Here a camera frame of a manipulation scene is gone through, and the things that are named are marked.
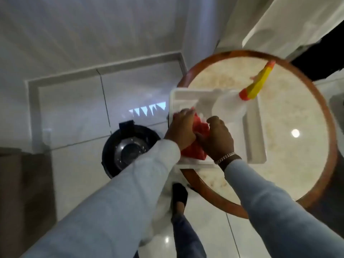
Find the person's left forearm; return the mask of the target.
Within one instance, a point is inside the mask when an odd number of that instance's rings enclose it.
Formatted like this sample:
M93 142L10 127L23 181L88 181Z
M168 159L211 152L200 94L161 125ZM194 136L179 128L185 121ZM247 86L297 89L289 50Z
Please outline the person's left forearm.
M179 159L175 142L159 140L80 203L21 258L133 258Z

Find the white fabric furniture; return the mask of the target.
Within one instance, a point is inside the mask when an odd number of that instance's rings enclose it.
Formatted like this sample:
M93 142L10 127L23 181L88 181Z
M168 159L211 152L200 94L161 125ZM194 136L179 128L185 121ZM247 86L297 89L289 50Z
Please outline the white fabric furniture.
M344 20L344 0L273 0L242 41L246 50L286 58Z

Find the person's right hand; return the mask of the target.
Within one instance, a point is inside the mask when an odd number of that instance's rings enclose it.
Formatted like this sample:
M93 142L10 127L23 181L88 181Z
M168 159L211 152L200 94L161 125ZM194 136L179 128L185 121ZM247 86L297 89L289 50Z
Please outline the person's right hand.
M209 143L200 144L204 152L217 163L234 155L234 140L224 122L213 116L207 119L207 123L210 130Z

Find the person's right forearm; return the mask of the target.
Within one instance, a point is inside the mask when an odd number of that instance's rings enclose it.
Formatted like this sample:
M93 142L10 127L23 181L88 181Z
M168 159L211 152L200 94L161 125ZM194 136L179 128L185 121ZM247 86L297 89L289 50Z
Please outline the person's right forearm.
M245 161L220 164L272 258L344 258L344 239Z

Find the person's leg in jeans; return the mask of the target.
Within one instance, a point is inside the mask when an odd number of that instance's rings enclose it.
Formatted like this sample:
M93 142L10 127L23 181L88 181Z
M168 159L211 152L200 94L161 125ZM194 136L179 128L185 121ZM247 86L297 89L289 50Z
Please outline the person's leg in jeans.
M183 214L173 214L171 223L177 258L207 258L198 235Z

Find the red cloth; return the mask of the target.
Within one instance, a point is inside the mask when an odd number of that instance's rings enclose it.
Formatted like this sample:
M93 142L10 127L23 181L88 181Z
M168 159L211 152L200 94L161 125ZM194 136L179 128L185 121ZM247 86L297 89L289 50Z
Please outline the red cloth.
M210 133L209 124L202 122L201 118L195 113L192 125L192 131L207 137ZM207 154L202 149L200 143L195 140L190 146L181 151L181 156L196 160L205 160Z

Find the white plastic tray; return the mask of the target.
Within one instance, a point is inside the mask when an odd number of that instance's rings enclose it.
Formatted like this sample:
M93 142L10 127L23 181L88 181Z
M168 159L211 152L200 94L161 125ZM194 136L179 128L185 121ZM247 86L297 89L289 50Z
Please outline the white plastic tray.
M194 107L202 122L212 117L217 98L233 89L175 88L169 97L169 125L173 115L184 108ZM231 123L225 123L233 139L235 152L249 164L264 164L267 160L265 133L261 120L259 95L247 103L246 114Z

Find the dark furniture piece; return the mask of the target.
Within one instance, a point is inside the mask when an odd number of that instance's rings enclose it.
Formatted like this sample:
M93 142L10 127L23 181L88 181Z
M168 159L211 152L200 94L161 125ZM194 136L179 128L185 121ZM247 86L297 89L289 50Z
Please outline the dark furniture piece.
M312 81L329 77L344 69L344 40L322 39L291 61Z

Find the person's left hand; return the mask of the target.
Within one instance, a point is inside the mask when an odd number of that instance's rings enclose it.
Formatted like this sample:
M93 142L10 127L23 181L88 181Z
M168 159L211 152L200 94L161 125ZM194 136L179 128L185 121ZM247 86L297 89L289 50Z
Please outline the person's left hand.
M184 150L196 140L196 135L192 131L193 120L194 118L174 117L164 139L175 142L180 151Z

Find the round table with wooden rim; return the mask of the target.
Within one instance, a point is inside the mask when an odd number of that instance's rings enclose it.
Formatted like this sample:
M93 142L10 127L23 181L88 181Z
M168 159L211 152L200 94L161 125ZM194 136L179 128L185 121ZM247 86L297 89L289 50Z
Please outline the round table with wooden rim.
M326 100L304 73L267 53L228 51L197 63L177 87L241 90L269 60L276 64L259 94L267 161L251 166L312 212L333 176L338 143Z

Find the person's black shoe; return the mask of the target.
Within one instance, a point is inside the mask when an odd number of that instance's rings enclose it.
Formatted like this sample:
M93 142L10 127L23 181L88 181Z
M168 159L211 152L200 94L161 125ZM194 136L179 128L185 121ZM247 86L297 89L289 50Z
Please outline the person's black shoe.
M188 192L181 183L172 185L171 210L172 214L183 214L187 205Z

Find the brown wooden furniture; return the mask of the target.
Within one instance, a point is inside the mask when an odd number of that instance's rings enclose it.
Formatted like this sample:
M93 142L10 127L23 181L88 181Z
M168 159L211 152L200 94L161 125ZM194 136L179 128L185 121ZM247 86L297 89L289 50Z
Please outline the brown wooden furniture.
M56 222L51 156L0 147L0 258L19 258Z

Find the black round trash bin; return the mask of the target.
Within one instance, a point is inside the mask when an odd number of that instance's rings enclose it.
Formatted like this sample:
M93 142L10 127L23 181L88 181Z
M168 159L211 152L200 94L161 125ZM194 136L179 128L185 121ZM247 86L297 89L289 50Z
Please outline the black round trash bin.
M101 164L105 173L110 179L116 177L160 139L157 132L133 120L119 123L119 129L110 135L102 150Z

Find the clear spray bottle yellow nozzle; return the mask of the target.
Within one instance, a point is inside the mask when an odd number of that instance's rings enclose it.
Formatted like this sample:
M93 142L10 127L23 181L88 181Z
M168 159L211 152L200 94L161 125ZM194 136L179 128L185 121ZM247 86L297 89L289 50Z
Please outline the clear spray bottle yellow nozzle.
M229 91L217 98L212 108L212 116L219 117L225 123L231 123L242 118L247 112L247 103L257 97L276 61L268 61L264 68L252 77L252 83L241 91Z

